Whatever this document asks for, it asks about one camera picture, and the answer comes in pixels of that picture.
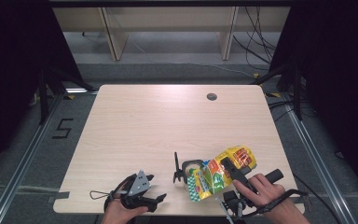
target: floor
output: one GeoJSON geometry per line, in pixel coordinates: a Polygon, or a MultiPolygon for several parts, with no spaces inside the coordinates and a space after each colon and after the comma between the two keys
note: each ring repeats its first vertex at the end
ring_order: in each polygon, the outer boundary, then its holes
{"type": "MultiPolygon", "coordinates": [[[[250,38],[246,33],[237,33],[235,36],[240,43],[248,46],[250,38]]],[[[276,46],[280,34],[263,34],[263,36],[272,46],[276,46]]],[[[246,81],[253,79],[254,75],[263,76],[266,74],[265,69],[269,67],[265,62],[269,60],[265,48],[255,42],[249,44],[249,49],[264,60],[247,53],[239,43],[234,41],[229,60],[223,61],[216,35],[213,33],[131,34],[122,58],[118,62],[112,60],[104,34],[85,33],[83,36],[81,33],[65,33],[65,38],[80,71],[85,75],[85,80],[95,86],[109,82],[107,80],[110,77],[106,76],[106,71],[116,69],[116,67],[121,69],[120,71],[128,72],[128,76],[134,76],[138,80],[141,80],[140,77],[133,74],[135,71],[142,73],[146,68],[152,69],[149,70],[148,75],[154,72],[158,77],[162,76],[159,73],[159,68],[164,68],[166,69],[164,71],[170,71],[173,74],[177,70],[187,69],[184,71],[188,71],[189,74],[195,73],[194,76],[197,75],[197,71],[205,74],[228,73],[230,75],[222,75],[225,80],[218,80],[219,82],[226,81],[227,84],[230,84],[230,80],[246,84],[246,81]],[[231,76],[241,76],[243,79],[232,79],[231,76]]],[[[277,80],[279,80],[279,77],[265,83],[263,90],[276,91],[277,80]]],[[[129,81],[125,78],[115,77],[115,82],[129,81]]],[[[15,196],[12,201],[8,202],[9,208],[4,211],[5,216],[1,220],[3,223],[98,223],[102,220],[102,216],[60,215],[52,210],[55,193],[58,192],[65,175],[65,166],[71,160],[76,141],[81,135],[82,127],[86,122],[94,99],[95,95],[78,94],[75,100],[67,98],[62,100],[55,111],[55,117],[51,120],[50,131],[47,130],[44,133],[44,137],[36,146],[37,151],[34,154],[30,153],[30,162],[24,170],[19,187],[14,192],[15,196]],[[67,141],[52,141],[53,136],[60,135],[52,127],[57,127],[62,118],[74,118],[76,120],[76,124],[72,126],[71,138],[67,141]]],[[[267,101],[269,104],[273,104],[281,99],[269,97],[267,101]]],[[[40,109],[37,104],[30,105],[29,112],[19,127],[18,135],[13,138],[10,148],[0,156],[0,196],[6,185],[12,182],[13,174],[16,174],[15,170],[21,163],[23,155],[29,152],[30,143],[34,141],[34,133],[43,132],[43,130],[39,130],[40,126],[38,126],[40,109]]],[[[304,149],[304,140],[298,137],[298,128],[293,122],[294,117],[290,111],[290,105],[282,105],[271,109],[271,115],[276,121],[292,169],[297,175],[307,180],[311,188],[333,210],[337,210],[336,213],[341,218],[341,223],[356,223],[358,222],[358,180],[346,162],[335,155],[334,142],[324,131],[315,111],[306,102],[302,105],[302,108],[303,124],[307,127],[312,143],[323,158],[328,174],[333,176],[333,184],[335,185],[333,187],[338,189],[338,195],[342,195],[343,205],[349,207],[349,212],[343,212],[344,215],[341,215],[339,205],[334,202],[335,195],[332,196],[328,186],[326,186],[323,174],[319,172],[317,167],[318,164],[310,159],[310,152],[304,149]],[[350,216],[353,216],[353,220],[343,218],[350,216]]],[[[300,182],[297,182],[297,184],[299,189],[308,190],[300,182]]],[[[306,215],[312,223],[335,222],[320,201],[314,196],[311,196],[311,201],[312,203],[307,203],[306,215]]],[[[142,217],[136,220],[137,223],[166,223],[168,221],[174,223],[225,222],[224,219],[197,220],[184,217],[142,217]]],[[[252,218],[249,223],[268,222],[265,219],[252,218]]]]}

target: gray carpet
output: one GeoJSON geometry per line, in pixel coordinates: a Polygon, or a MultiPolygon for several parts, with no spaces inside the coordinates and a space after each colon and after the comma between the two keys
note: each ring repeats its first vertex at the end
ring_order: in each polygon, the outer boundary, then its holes
{"type": "MultiPolygon", "coordinates": [[[[85,81],[95,87],[103,84],[141,83],[249,84],[253,78],[242,73],[228,71],[228,69],[242,71],[251,76],[253,73],[260,73],[248,65],[220,66],[225,69],[195,64],[80,64],[79,69],[85,81]]],[[[266,82],[263,85],[264,92],[276,92],[275,86],[278,80],[279,78],[275,77],[266,82]]],[[[76,87],[72,83],[65,83],[65,85],[76,87]]],[[[96,216],[56,214],[52,209],[53,203],[51,202],[51,197],[55,195],[62,183],[94,99],[95,95],[75,95],[73,100],[62,100],[52,117],[48,131],[33,162],[21,182],[21,187],[7,211],[4,223],[94,223],[96,216]],[[71,119],[62,124],[62,127],[71,128],[71,132],[67,138],[55,139],[54,136],[64,135],[63,131],[57,131],[62,119],[71,119]]],[[[268,103],[280,100],[281,98],[267,98],[268,103]]],[[[334,154],[335,144],[318,120],[317,112],[315,113],[306,102],[301,106],[304,124],[358,220],[358,180],[351,167],[334,154]]],[[[30,107],[12,144],[0,156],[0,192],[11,178],[22,154],[32,140],[40,118],[39,113],[38,105],[30,107]]],[[[327,204],[332,206],[284,106],[275,107],[271,114],[277,120],[275,123],[293,172],[320,194],[327,204]]],[[[297,182],[297,185],[299,189],[308,191],[300,182],[297,182]]],[[[335,223],[333,217],[319,200],[310,196],[310,201],[311,203],[306,204],[305,216],[311,223],[335,223]]],[[[137,220],[137,223],[167,222],[228,223],[223,217],[143,217],[137,220]]],[[[263,217],[252,217],[249,218],[248,223],[269,222],[263,217]]]]}

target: wooden table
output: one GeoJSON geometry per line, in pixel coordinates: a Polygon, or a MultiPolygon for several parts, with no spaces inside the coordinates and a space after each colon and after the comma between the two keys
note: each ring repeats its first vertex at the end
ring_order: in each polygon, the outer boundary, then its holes
{"type": "MultiPolygon", "coordinates": [[[[249,147],[257,160],[247,177],[279,168],[284,178],[278,183],[297,189],[260,87],[102,86],[60,188],[60,192],[70,191],[69,198],[56,200],[54,210],[101,214],[104,198],[94,201],[90,191],[109,192],[142,169],[155,176],[145,196],[168,194],[156,212],[148,215],[223,216],[214,196],[193,203],[183,181],[173,184],[173,153],[178,153],[181,164],[212,159],[239,144],[249,147]],[[209,100],[209,93],[217,99],[209,100]]],[[[304,212],[303,204],[297,206],[304,212]]]]}

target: hand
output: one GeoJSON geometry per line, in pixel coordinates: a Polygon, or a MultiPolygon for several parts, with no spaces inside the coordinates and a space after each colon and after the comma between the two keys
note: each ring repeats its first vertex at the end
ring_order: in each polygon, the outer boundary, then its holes
{"type": "MultiPolygon", "coordinates": [[[[282,185],[271,184],[265,176],[258,174],[249,179],[249,183],[257,190],[257,194],[246,188],[240,181],[234,180],[234,187],[256,207],[266,205],[284,194],[282,185]]],[[[273,223],[309,223],[290,199],[286,199],[270,212],[264,214],[273,223]]]]}
{"type": "Polygon", "coordinates": [[[140,216],[145,212],[147,212],[147,207],[127,209],[120,199],[114,199],[106,208],[102,224],[126,224],[133,217],[140,216]]]}

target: black handle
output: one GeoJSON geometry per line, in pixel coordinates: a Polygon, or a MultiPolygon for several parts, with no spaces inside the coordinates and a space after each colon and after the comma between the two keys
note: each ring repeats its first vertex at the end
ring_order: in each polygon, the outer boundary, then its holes
{"type": "Polygon", "coordinates": [[[273,184],[277,182],[278,180],[283,178],[283,174],[280,169],[276,169],[272,171],[271,173],[266,175],[266,179],[269,181],[269,183],[273,184]]]}

